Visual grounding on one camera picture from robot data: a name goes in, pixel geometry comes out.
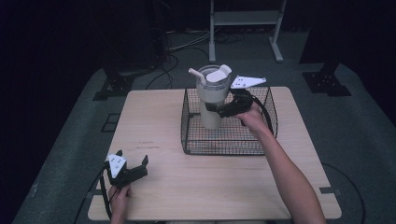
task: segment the white shelf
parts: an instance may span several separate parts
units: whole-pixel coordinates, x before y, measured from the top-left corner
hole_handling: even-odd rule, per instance
[[[214,25],[276,24],[278,10],[215,12]]]

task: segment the finger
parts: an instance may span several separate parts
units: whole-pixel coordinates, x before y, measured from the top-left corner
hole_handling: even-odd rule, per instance
[[[120,194],[127,196],[129,190],[131,190],[131,185],[127,185],[127,186],[123,187],[120,191]]]

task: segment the floor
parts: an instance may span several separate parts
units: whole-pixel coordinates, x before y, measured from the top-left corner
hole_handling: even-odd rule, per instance
[[[203,33],[168,34],[169,47],[182,46]],[[396,219],[396,129],[364,89],[357,74],[340,64],[336,77],[351,96],[312,93],[303,72],[322,64],[300,64],[307,32],[282,32],[275,61],[268,31],[218,35],[216,64],[235,75],[266,77],[268,86],[288,87],[299,107],[325,172],[337,189],[343,215],[329,223],[392,223]],[[207,41],[166,57],[163,68],[134,79],[131,90],[184,89],[195,79],[189,68],[208,65]],[[125,96],[94,101],[106,81],[102,69],[92,74],[66,121],[14,223],[97,223],[87,217],[89,190],[106,158],[113,132],[107,118],[121,113]],[[276,220],[276,223],[291,223]]]

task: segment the wire mesh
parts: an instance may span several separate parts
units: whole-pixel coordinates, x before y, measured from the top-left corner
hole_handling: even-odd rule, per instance
[[[277,136],[277,116],[269,87],[247,89],[264,104],[268,111],[274,136]],[[233,96],[229,94],[225,104],[230,103]],[[239,119],[223,118],[220,128],[209,130],[202,126],[200,115],[200,99],[196,89],[186,89],[184,93],[181,118],[181,145],[189,155],[264,155],[262,146],[254,138],[247,127],[242,126]]]

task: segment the black stand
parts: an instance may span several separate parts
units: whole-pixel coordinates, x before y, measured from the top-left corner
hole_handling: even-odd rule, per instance
[[[305,72],[304,79],[313,93],[327,93],[329,96],[350,96],[346,86],[341,85],[334,72],[339,62],[326,62],[320,72]]]
[[[126,96],[132,89],[134,77],[124,77],[114,63],[104,63],[107,79],[100,91],[97,91],[93,97],[94,101],[105,101],[107,97]]]

